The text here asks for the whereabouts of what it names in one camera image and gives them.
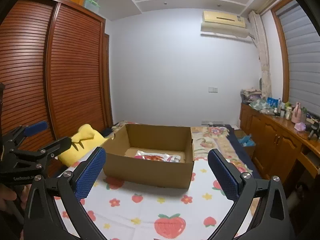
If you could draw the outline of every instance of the human hand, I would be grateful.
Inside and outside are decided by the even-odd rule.
[[[31,184],[25,185],[25,186],[24,186],[24,189],[23,189],[23,191],[22,191],[22,193],[21,193],[21,196],[20,196],[21,208],[22,208],[23,210],[26,209],[26,205],[27,205],[27,200],[28,200],[28,195],[29,195],[30,188],[31,188]]]
[[[15,200],[17,194],[10,188],[0,184],[0,210],[12,214],[12,211],[7,207],[5,200]]]

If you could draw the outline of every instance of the pink bottle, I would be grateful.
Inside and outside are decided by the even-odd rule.
[[[300,120],[301,120],[301,103],[296,102],[296,107],[294,108],[294,110],[292,112],[291,122],[299,123]]]

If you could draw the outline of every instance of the yellow plush toy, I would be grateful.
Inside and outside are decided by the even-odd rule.
[[[71,137],[72,146],[61,153],[58,159],[66,166],[70,167],[93,148],[103,144],[108,138],[104,138],[91,125],[84,124],[78,129],[78,133]]]

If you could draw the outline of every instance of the curtain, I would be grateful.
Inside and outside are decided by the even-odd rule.
[[[266,32],[264,30],[261,16],[252,11],[249,14],[249,19],[254,31],[255,39],[254,44],[257,46],[259,51],[259,60],[262,71],[262,98],[266,99],[272,97],[271,92],[271,78],[270,78],[270,66],[269,66],[269,51]]]

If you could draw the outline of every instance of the wall outlet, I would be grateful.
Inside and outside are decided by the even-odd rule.
[[[209,87],[208,92],[209,93],[218,93],[218,88]]]
[[[213,123],[213,124],[224,124],[223,121],[201,121],[201,125],[209,125],[209,123]]]

